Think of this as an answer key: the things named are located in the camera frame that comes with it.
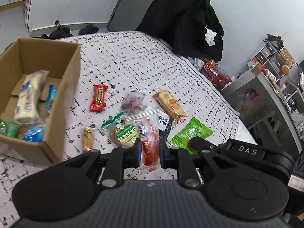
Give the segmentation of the white black snack packet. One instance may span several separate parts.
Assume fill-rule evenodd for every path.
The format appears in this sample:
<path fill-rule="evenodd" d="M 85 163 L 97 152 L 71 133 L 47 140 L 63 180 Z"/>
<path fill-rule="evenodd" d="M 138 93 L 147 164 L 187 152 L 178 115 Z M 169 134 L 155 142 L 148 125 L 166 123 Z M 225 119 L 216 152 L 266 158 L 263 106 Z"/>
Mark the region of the white black snack packet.
<path fill-rule="evenodd" d="M 172 129 L 174 119 L 165 112 L 159 112 L 159 135 L 167 141 Z"/>

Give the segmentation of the orange sausage snack bag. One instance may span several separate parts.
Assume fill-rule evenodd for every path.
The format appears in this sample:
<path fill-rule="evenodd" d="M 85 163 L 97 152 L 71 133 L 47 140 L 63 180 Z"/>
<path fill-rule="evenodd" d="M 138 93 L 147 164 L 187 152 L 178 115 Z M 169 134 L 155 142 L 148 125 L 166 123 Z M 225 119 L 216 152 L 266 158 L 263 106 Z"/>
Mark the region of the orange sausage snack bag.
<path fill-rule="evenodd" d="M 147 108 L 127 118 L 141 141 L 140 174 L 154 171 L 159 165 L 159 113 L 159 109 Z"/>

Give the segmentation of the orange cracker packet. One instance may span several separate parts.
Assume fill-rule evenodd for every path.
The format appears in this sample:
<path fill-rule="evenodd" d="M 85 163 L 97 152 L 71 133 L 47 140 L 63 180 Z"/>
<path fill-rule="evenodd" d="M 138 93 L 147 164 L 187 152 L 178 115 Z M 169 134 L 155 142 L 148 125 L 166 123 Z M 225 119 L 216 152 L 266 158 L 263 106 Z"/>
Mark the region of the orange cracker packet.
<path fill-rule="evenodd" d="M 162 109 L 178 122 L 183 117 L 188 117 L 180 106 L 179 102 L 171 95 L 168 90 L 162 90 L 153 95 L 153 98 L 160 104 Z"/>

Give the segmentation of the purple round snack packet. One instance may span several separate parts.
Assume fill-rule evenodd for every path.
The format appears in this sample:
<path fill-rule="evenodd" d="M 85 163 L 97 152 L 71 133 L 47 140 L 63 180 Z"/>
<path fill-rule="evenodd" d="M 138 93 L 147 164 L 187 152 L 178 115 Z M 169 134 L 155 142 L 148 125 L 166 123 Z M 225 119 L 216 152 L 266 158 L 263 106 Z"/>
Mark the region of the purple round snack packet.
<path fill-rule="evenodd" d="M 132 90 L 127 92 L 124 96 L 121 108 L 125 111 L 137 111 L 143 107 L 143 100 L 145 98 L 144 90 Z"/>

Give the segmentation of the blue green snack packet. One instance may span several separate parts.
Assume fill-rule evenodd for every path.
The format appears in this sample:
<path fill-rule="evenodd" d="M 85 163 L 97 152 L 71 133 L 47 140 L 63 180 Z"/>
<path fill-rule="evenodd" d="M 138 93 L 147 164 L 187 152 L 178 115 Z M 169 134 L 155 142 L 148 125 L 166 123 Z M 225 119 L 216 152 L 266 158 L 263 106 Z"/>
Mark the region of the blue green snack packet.
<path fill-rule="evenodd" d="M 49 90 L 48 90 L 48 95 L 47 95 L 47 98 L 45 101 L 45 108 L 46 108 L 47 114 L 50 114 L 55 98 L 56 98 L 55 86 L 50 84 Z"/>

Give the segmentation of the purple wafer pack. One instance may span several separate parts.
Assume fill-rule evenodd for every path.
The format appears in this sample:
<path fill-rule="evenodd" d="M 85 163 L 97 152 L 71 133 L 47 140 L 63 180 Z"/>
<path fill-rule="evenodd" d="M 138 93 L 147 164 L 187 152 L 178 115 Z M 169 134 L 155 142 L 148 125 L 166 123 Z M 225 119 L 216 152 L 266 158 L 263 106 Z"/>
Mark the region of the purple wafer pack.
<path fill-rule="evenodd" d="M 14 122 L 22 125 L 40 120 L 38 100 L 44 89 L 49 71 L 39 70 L 26 75 L 21 85 L 17 105 L 14 112 Z"/>

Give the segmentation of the green striped biscuit packet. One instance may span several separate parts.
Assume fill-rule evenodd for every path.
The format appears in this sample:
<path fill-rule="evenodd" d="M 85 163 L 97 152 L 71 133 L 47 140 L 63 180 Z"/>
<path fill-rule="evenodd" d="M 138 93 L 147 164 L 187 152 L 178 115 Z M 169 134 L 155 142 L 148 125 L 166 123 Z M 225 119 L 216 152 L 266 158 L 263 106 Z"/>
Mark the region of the green striped biscuit packet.
<path fill-rule="evenodd" d="M 101 129 L 106 131 L 110 140 L 118 147 L 133 147 L 138 138 L 137 128 L 126 120 L 124 112 L 119 112 L 106 120 Z"/>

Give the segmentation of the light green snack packet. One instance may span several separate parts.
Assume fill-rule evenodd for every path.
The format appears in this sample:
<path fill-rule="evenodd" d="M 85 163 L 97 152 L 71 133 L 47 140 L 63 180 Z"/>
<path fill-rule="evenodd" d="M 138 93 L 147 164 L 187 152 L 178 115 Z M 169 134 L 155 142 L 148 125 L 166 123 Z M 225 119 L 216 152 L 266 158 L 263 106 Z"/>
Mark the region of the light green snack packet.
<path fill-rule="evenodd" d="M 177 133 L 172 139 L 171 144 L 182 149 L 186 149 L 190 154 L 196 154 L 197 151 L 190 149 L 188 144 L 194 137 L 205 139 L 213 134 L 213 131 L 203 125 L 197 118 L 192 117 L 188 124 Z"/>

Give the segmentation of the small yellow candy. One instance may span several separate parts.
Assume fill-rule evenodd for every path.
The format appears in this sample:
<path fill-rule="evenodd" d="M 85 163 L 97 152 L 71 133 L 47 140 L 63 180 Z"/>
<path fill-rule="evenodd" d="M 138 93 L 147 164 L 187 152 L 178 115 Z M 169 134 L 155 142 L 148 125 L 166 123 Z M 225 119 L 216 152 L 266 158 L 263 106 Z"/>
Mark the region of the small yellow candy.
<path fill-rule="evenodd" d="M 91 129 L 85 128 L 83 130 L 81 142 L 83 152 L 87 152 L 93 149 L 94 135 Z"/>

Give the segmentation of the cluttered white desk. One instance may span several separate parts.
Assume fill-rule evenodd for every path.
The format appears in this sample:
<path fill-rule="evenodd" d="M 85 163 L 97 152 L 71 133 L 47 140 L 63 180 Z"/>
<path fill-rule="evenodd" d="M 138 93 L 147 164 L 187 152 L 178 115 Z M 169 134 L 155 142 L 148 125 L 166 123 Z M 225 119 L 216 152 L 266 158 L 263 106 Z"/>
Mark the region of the cluttered white desk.
<path fill-rule="evenodd" d="M 254 140 L 298 156 L 303 150 L 303 93 L 287 66 L 282 44 L 269 36 L 250 56 L 247 71 L 222 90 Z"/>

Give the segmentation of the red candy bar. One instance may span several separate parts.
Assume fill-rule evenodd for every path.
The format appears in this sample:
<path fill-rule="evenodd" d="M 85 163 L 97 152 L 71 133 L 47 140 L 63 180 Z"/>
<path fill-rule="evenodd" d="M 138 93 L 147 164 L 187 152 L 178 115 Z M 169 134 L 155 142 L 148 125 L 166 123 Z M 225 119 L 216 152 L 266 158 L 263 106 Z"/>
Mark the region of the red candy bar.
<path fill-rule="evenodd" d="M 108 86 L 101 84 L 94 84 L 94 95 L 92 102 L 90 104 L 90 111 L 101 111 L 105 106 L 105 92 L 108 89 Z"/>

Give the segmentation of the white black-patterned bed blanket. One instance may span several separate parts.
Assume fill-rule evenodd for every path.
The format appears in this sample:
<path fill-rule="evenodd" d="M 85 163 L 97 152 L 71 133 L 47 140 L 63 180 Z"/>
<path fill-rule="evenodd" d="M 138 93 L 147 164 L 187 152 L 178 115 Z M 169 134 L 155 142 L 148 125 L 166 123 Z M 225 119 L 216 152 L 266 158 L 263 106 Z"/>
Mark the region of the white black-patterned bed blanket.
<path fill-rule="evenodd" d="M 94 147 L 109 153 L 114 144 L 101 130 L 101 124 L 117 114 L 125 94 L 144 90 L 144 103 L 156 107 L 153 95 L 168 90 L 186 112 L 186 118 L 173 125 L 177 134 L 195 117 L 213 131 L 209 140 L 215 144 L 236 138 L 239 114 L 224 100 L 212 83 L 189 61 L 177 56 L 160 40 L 141 32 L 108 32 L 77 36 L 61 41 L 80 45 L 80 76 L 67 117 L 63 160 L 82 152 L 83 128 L 94 132 Z M 106 106 L 90 111 L 94 84 L 108 86 Z M 18 220 L 11 192 L 22 178 L 42 170 L 46 165 L 28 162 L 13 149 L 1 152 L 1 227 Z"/>

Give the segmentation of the open cardboard box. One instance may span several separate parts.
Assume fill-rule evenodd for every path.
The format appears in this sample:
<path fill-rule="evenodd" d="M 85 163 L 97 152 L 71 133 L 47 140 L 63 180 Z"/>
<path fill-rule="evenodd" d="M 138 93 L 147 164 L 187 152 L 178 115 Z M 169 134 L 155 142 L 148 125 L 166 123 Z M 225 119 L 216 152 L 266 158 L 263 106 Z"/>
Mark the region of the open cardboard box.
<path fill-rule="evenodd" d="M 80 45 L 17 39 L 1 55 L 1 120 L 15 122 L 15 137 L 1 135 L 1 152 L 40 165 L 63 160 L 67 117 L 80 76 Z"/>

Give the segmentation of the black slippers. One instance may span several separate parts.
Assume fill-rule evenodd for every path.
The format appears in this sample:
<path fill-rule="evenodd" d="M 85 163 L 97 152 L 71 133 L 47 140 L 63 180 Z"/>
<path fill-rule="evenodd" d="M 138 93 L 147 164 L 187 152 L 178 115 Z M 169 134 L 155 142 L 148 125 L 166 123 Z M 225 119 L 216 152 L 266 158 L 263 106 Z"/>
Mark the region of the black slippers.
<path fill-rule="evenodd" d="M 94 26 L 93 24 L 87 25 L 85 28 L 78 31 L 79 35 L 88 35 L 88 34 L 94 34 L 99 31 L 99 28 Z"/>

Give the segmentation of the black clothes pile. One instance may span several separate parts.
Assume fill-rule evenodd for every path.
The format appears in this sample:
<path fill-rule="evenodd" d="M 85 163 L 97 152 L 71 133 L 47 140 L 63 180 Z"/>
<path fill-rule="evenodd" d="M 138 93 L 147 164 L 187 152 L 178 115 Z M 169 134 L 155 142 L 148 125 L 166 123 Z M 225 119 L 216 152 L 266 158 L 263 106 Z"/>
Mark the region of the black clothes pile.
<path fill-rule="evenodd" d="M 153 0 L 136 29 L 177 55 L 221 61 L 224 30 L 210 0 Z"/>

